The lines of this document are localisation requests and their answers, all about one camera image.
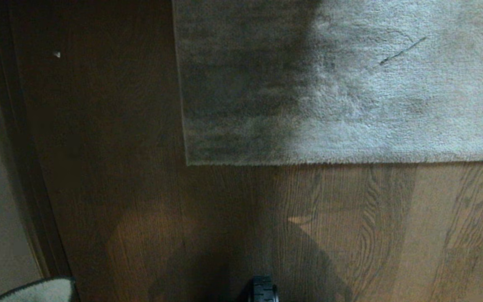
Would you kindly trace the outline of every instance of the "gray rug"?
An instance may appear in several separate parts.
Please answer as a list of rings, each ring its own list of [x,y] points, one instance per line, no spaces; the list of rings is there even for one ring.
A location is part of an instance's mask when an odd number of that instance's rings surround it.
[[[188,164],[483,160],[483,0],[174,0]]]

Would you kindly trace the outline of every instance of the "door frame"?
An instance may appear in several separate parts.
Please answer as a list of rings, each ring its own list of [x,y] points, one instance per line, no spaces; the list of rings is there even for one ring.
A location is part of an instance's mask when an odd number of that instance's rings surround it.
[[[29,130],[6,0],[0,1],[0,150],[40,273],[71,276]]]

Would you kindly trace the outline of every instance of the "wood grain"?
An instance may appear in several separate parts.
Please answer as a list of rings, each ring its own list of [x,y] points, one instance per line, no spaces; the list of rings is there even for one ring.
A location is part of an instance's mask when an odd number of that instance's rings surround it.
[[[483,163],[187,167],[170,2],[10,8],[83,301],[482,300]]]

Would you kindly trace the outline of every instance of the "wooden floor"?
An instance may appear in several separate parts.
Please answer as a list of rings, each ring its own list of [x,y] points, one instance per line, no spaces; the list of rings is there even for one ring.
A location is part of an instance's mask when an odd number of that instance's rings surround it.
[[[483,163],[186,167],[169,1],[10,12],[83,302],[483,302]]]

